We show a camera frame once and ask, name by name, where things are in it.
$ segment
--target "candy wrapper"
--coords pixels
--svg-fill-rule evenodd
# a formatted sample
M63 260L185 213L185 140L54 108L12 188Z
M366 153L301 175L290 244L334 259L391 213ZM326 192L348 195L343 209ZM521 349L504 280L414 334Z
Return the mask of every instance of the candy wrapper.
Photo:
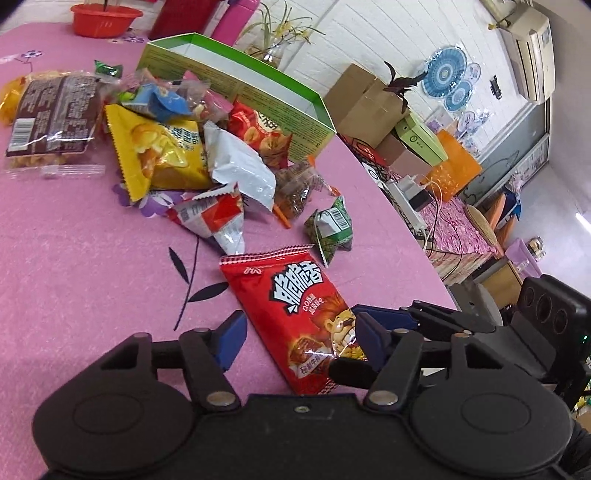
M287 167L292 135L286 135L270 118L236 101L228 131L256 150L268 167Z
M317 170L306 160L276 171L275 179L275 204L288 220L302 214L312 190L330 190Z
M276 181L258 154L239 138L213 122L203 127L207 166L213 180L221 184L238 182L240 191L273 210Z
M297 395L328 393L329 362L363 359L355 315L310 255L311 246L222 257L220 267Z
M95 60L95 73L120 79L123 76L123 65L115 65L112 67L100 60Z
M353 248L353 226L342 196L335 200L332 208L316 210L306 220L304 228L320 250L325 267L332 262L338 249L349 252Z
M202 238L214 237L227 255L244 253L244 207L236 183L176 205L167 216Z
M120 98L121 105L128 110L162 124L193 114L183 97L155 83L140 86L133 99Z
M163 125L119 105L108 105L105 111L132 202L141 200L150 187L205 190L213 186L196 122L176 120Z

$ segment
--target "orange cushion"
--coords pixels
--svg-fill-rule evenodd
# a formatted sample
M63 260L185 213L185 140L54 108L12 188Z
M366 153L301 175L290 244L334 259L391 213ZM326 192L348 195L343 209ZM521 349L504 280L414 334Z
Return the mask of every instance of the orange cushion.
M495 200L495 203L492 205L492 207L484 215L486 221L493 230L496 229L496 226L499 224L499 220L501 220L501 215L503 213L503 209L505 208L505 202L505 194L501 193Z
M509 239L509 236L511 234L511 232L513 231L513 229L515 228L515 225L517 224L517 215L513 215L509 221L505 224L505 226L503 228L501 228L497 233L496 233L496 239L499 241L500 245L506 249L506 245L507 245L507 240Z

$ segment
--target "purple flower print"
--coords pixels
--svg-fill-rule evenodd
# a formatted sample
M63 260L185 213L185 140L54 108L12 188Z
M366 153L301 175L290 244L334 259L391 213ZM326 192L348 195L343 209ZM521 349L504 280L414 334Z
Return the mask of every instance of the purple flower print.
M148 194L139 202L132 202L129 199L125 183L118 183L113 186L112 190L119 197L119 204L121 206L135 206L139 208L139 211L142 212L142 215L146 218L165 216L170 207L181 203L185 199L185 194L183 192L162 190L158 192L148 192Z
M182 192L163 190L159 192L148 192L139 201L138 207L146 218L165 216L169 208L183 201Z
M37 57L40 57L42 55L43 55L43 52L41 50L28 50L25 53L21 54L21 58L31 60L31 59L35 59Z
M123 40L128 41L130 43L146 43L146 39L144 37L136 37L135 35L123 37Z

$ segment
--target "power strip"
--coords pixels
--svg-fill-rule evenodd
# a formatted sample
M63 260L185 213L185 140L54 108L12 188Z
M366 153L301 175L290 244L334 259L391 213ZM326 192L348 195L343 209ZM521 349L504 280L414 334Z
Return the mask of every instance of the power strip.
M388 190L394 197L398 205L398 212L405 217L407 223L415 230L415 233L422 232L426 235L427 232L427 224L420 213L416 212L413 207L410 206L408 199L404 196L404 194L396 185L396 182L393 180L389 181L386 186Z

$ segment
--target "brown cardboard box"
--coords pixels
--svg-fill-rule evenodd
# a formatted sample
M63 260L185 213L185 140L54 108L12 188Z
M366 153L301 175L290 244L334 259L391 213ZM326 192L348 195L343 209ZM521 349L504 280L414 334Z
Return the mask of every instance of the brown cardboard box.
M385 88L373 73L351 65L324 97L336 131L377 147L409 113L402 113L402 99Z
M386 164L394 173L405 177L406 175L427 175L433 168L422 158L417 157L395 136L386 135L386 138L376 148L384 158Z

